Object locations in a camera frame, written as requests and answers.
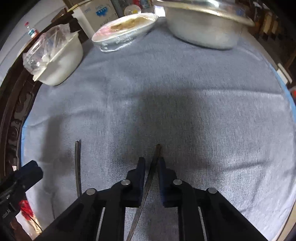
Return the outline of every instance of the white plastic object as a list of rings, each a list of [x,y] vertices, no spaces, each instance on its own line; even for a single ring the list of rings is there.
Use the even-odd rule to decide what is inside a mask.
[[[127,15],[105,24],[91,39],[102,52],[116,51],[148,33],[157,18],[156,14],[150,12]],[[120,24],[126,27],[116,29]]]
[[[69,42],[50,60],[45,70],[33,80],[46,85],[59,85],[77,68],[83,57],[82,45],[76,32]]]
[[[141,8],[138,5],[132,4],[128,5],[124,10],[124,16],[141,13]]]

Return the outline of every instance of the wooden furniture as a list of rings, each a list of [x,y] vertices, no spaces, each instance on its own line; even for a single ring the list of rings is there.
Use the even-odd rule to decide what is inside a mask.
[[[42,33],[59,24],[69,23],[71,32],[79,31],[80,42],[85,42],[88,37],[77,19],[72,17],[72,13],[68,12],[51,23],[29,43],[22,53],[27,52]],[[22,54],[20,54],[0,86],[0,180],[12,171],[12,166],[20,167],[22,126],[42,84],[32,80],[33,76],[22,63]]]

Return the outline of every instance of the bottle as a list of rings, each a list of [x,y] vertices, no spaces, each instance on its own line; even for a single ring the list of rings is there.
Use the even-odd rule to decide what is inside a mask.
[[[29,27],[29,22],[26,22],[26,23],[25,23],[25,26],[27,27],[28,35],[29,35],[32,39],[35,38],[35,37],[39,34],[38,30],[36,30],[34,27],[33,27],[33,28],[30,28],[30,27]]]

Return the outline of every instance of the screw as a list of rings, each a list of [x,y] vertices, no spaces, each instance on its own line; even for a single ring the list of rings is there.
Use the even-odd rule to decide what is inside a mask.
[[[127,179],[124,179],[121,181],[121,185],[124,185],[124,186],[130,185],[130,183],[131,183],[131,181],[127,180]]]
[[[96,190],[93,188],[87,189],[86,194],[91,196],[94,195],[96,193]]]
[[[217,189],[216,188],[209,188],[208,192],[211,194],[215,194],[217,192]]]
[[[173,181],[173,184],[175,184],[175,185],[181,185],[181,184],[182,184],[182,180],[180,180],[180,179],[175,179],[175,180]]]

